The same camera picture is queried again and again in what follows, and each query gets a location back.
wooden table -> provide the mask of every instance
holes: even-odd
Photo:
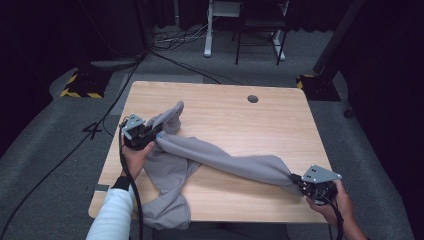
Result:
[[[259,101],[251,103],[249,95]],[[303,175],[316,164],[331,170],[304,93],[271,88],[188,83],[135,82],[122,118],[151,117],[184,101],[178,135],[210,142],[233,156],[272,154]],[[115,133],[99,184],[112,186],[121,172]],[[142,203],[158,190],[144,172],[137,179]],[[279,187],[201,166],[183,189],[192,221],[325,222],[299,196]],[[96,191],[89,214],[95,217],[106,192]]]

human hand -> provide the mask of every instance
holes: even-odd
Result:
[[[150,142],[143,150],[133,150],[127,146],[122,147],[122,154],[127,160],[128,170],[133,180],[136,180],[143,170],[147,155],[153,150],[155,142]],[[127,176],[122,170],[121,176]]]
[[[362,232],[362,230],[359,228],[358,224],[355,221],[352,201],[350,200],[349,195],[343,187],[342,182],[340,180],[335,180],[334,183],[336,184],[338,192],[335,200],[335,202],[337,202],[337,205],[335,205],[337,206],[340,214],[343,217],[343,230],[347,239],[367,239],[365,234]],[[319,206],[314,204],[314,202],[308,197],[306,198],[306,201],[309,203],[311,209],[321,213],[329,224],[337,227],[336,213],[329,204]]]

black chair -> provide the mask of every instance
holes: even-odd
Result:
[[[283,52],[284,42],[287,32],[290,30],[283,11],[284,0],[244,0],[240,4],[239,24],[233,34],[232,40],[238,33],[237,57],[238,64],[240,55],[240,46],[269,46],[269,43],[242,43],[242,33],[245,32],[273,32],[269,41],[272,43],[273,38],[278,30],[284,33],[283,39],[279,45],[277,65],[280,64],[281,53]]]

gray fabric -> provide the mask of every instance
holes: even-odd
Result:
[[[200,166],[206,164],[216,169],[280,186],[293,194],[301,195],[290,180],[290,170],[284,162],[272,155],[232,157],[215,145],[194,137],[176,136],[181,126],[179,116],[184,103],[177,105],[152,118],[147,125],[163,123],[163,131],[156,139],[156,145],[149,155],[145,171],[160,196],[143,206],[144,222],[156,229],[186,229],[190,224],[190,209],[181,194],[185,180]]]

black cable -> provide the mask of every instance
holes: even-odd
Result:
[[[102,65],[96,65],[96,63],[92,63],[92,65],[96,68],[99,69],[101,71],[110,71],[110,72],[116,72],[116,71],[121,71],[130,67],[133,67],[135,64],[137,64],[138,61],[143,60],[143,58],[147,55],[147,51],[144,51],[140,54],[140,56],[138,56],[137,58],[135,58],[132,62],[129,63],[122,63],[122,64],[114,64],[111,66],[102,66]]]
[[[156,56],[156,57],[158,57],[158,58],[164,59],[164,60],[169,61],[169,62],[171,62],[171,63],[173,63],[173,64],[175,64],[175,65],[178,65],[178,66],[180,66],[180,67],[182,67],[182,68],[185,68],[185,69],[187,69],[187,70],[190,70],[190,71],[193,71],[193,72],[195,72],[195,73],[198,73],[198,74],[200,74],[200,75],[202,75],[202,76],[204,76],[204,77],[207,77],[207,78],[209,78],[209,79],[211,79],[211,80],[215,81],[215,82],[216,82],[216,83],[218,83],[218,84],[222,84],[222,83],[221,83],[220,81],[218,81],[217,79],[215,79],[215,78],[213,78],[213,77],[211,77],[211,76],[208,76],[208,75],[206,75],[206,74],[204,74],[204,73],[202,73],[202,72],[200,72],[200,71],[204,71],[204,72],[207,72],[207,73],[210,73],[210,74],[214,74],[214,75],[217,75],[217,76],[221,76],[221,77],[224,77],[224,78],[226,78],[226,79],[228,79],[228,80],[230,80],[230,81],[233,81],[233,82],[235,82],[235,83],[238,83],[238,84],[240,84],[240,85],[243,85],[242,83],[240,83],[240,82],[238,82],[238,81],[236,81],[236,80],[233,80],[233,79],[231,79],[231,78],[228,78],[228,77],[225,77],[225,76],[222,76],[222,75],[216,74],[216,73],[211,73],[211,72],[208,72],[208,71],[203,70],[203,69],[200,69],[200,68],[192,67],[192,66],[190,66],[190,65],[188,65],[188,64],[186,64],[186,63],[180,63],[180,62],[177,62],[177,61],[175,61],[175,60],[173,60],[173,59],[170,59],[170,58],[167,58],[167,57],[165,57],[165,56],[162,56],[162,55],[160,55],[160,54],[158,54],[158,53],[156,53],[156,52],[154,52],[154,51],[150,51],[150,53],[152,53],[154,56]]]
[[[181,32],[181,31],[179,31],[173,37],[159,39],[159,40],[153,40],[151,47],[152,47],[152,49],[154,49],[156,51],[175,50],[185,43],[192,43],[192,42],[199,40],[200,38],[206,37],[206,35],[203,35],[203,36],[200,36],[200,37],[195,37],[197,34],[199,34],[199,33],[203,34],[203,32],[205,32],[205,31],[206,31],[205,27],[202,27],[198,30],[193,30],[194,33],[191,34],[191,36],[189,36],[188,31],[186,31],[182,36],[178,36],[178,34]],[[168,46],[167,47],[161,47],[161,46],[159,46],[160,43],[162,43],[162,44],[168,43]]]
[[[125,175],[127,175],[128,181],[130,182],[130,185],[131,185],[133,192],[134,192],[135,200],[136,200],[136,203],[137,203],[137,210],[138,210],[138,228],[139,228],[138,229],[138,238],[140,240],[143,240],[143,208],[141,206],[140,194],[138,193],[137,185],[135,184],[135,181],[132,178],[131,173],[128,169],[128,164],[127,164],[125,155],[122,154],[122,148],[124,147],[122,145],[122,127],[123,127],[123,124],[121,124],[119,126],[119,128],[120,128],[119,129],[119,158],[121,160],[122,169],[124,170]]]
[[[134,67],[131,69],[131,71],[128,74],[128,78],[126,83],[124,84],[124,86],[121,88],[121,90],[118,93],[118,97],[115,99],[115,101],[112,103],[112,105],[109,107],[109,109],[107,110],[106,114],[103,115],[103,117],[100,119],[99,122],[96,123],[96,126],[86,135],[84,136],[81,141],[58,163],[56,164],[56,166],[54,166],[26,195],[25,197],[19,202],[18,206],[16,206],[16,208],[13,210],[12,214],[9,216],[9,218],[7,219],[1,235],[0,235],[0,240],[4,239],[4,236],[6,234],[7,228],[9,227],[10,223],[12,222],[13,217],[15,216],[15,214],[18,212],[18,210],[21,208],[21,206],[24,204],[24,202],[28,199],[28,197],[57,169],[59,168],[83,143],[84,141],[97,129],[97,127],[99,126],[99,124],[101,122],[104,121],[104,119],[107,117],[107,115],[110,113],[110,111],[112,111],[113,107],[116,105],[116,103],[118,102],[119,98],[121,97],[122,93],[124,92],[124,89],[126,88],[126,86],[128,85],[131,76],[133,75],[135,69],[137,69],[138,65],[140,65],[140,62],[137,62],[136,65],[134,65]]]
[[[342,214],[340,213],[338,207],[334,206],[334,204],[327,198],[324,196],[324,199],[328,202],[328,204],[330,204],[331,208],[333,208],[334,213],[336,214],[336,218],[337,218],[337,238],[336,240],[342,240],[343,239],[343,217]]]
[[[330,239],[333,240],[333,231],[331,229],[331,224],[328,224],[328,233],[330,234]]]
[[[199,71],[203,71],[203,72],[205,72],[205,73],[209,73],[209,74],[212,74],[212,75],[216,75],[216,76],[218,76],[218,77],[222,77],[222,78],[228,79],[228,80],[230,80],[230,81],[232,81],[232,82],[235,82],[235,83],[237,83],[237,84],[239,84],[239,85],[241,85],[241,86],[244,86],[244,84],[243,84],[243,83],[241,83],[241,82],[239,82],[239,81],[236,81],[236,80],[234,80],[234,79],[231,79],[231,78],[229,78],[229,77],[226,77],[226,76],[224,76],[224,75],[220,75],[220,74],[218,74],[218,73],[209,72],[209,71],[206,71],[206,70],[201,69],[201,68],[193,67],[193,66],[191,66],[191,65],[188,65],[187,63],[182,63],[182,62],[180,62],[180,64],[184,64],[184,65],[186,65],[186,66],[189,66],[190,68],[193,68],[193,69],[196,69],[196,70],[199,70]]]
[[[110,133],[110,132],[106,129],[105,121],[106,121],[106,118],[105,118],[105,119],[103,120],[103,122],[102,122],[103,129],[105,130],[105,132],[106,132],[107,134],[109,134],[109,136],[113,137],[113,134],[112,134],[112,133]]]

